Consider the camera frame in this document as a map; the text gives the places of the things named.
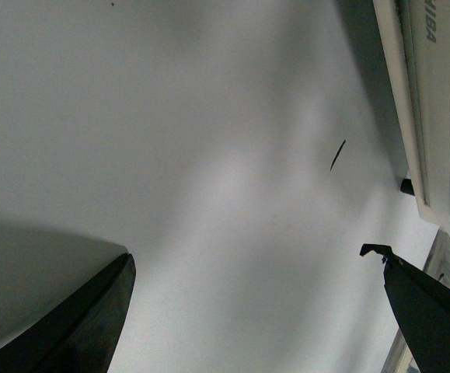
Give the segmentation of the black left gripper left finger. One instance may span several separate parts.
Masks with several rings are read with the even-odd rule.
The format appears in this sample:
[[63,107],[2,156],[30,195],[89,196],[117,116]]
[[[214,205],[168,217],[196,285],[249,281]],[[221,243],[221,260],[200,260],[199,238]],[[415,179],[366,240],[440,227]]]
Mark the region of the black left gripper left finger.
[[0,372],[106,372],[136,278],[124,253],[0,349]]

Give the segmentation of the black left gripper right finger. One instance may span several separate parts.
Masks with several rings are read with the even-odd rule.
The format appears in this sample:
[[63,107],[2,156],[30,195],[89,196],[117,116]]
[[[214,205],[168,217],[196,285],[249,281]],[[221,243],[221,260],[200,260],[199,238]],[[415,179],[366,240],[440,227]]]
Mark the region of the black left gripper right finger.
[[404,340],[422,372],[450,372],[450,289],[391,246],[365,243],[360,255],[382,256],[384,288]]

